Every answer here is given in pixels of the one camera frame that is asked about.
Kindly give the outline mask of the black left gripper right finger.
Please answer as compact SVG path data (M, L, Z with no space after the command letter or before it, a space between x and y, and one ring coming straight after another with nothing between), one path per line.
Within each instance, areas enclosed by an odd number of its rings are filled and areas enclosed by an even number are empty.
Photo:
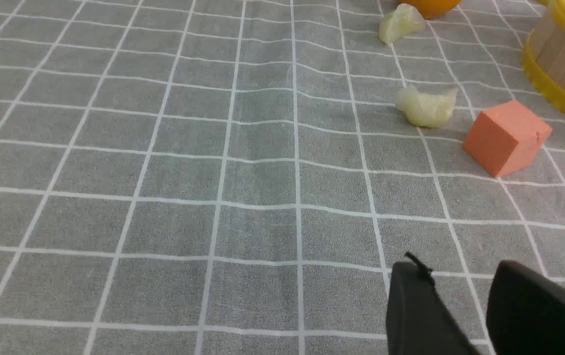
M497 355L565 355L565 288L517 261L501 261L486 328Z

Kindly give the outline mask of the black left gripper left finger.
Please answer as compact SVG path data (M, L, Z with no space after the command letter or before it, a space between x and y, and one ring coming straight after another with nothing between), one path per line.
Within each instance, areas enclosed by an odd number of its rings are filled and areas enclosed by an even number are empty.
M391 268L386 311L389 355L478 355L443 303L433 269L406 252Z

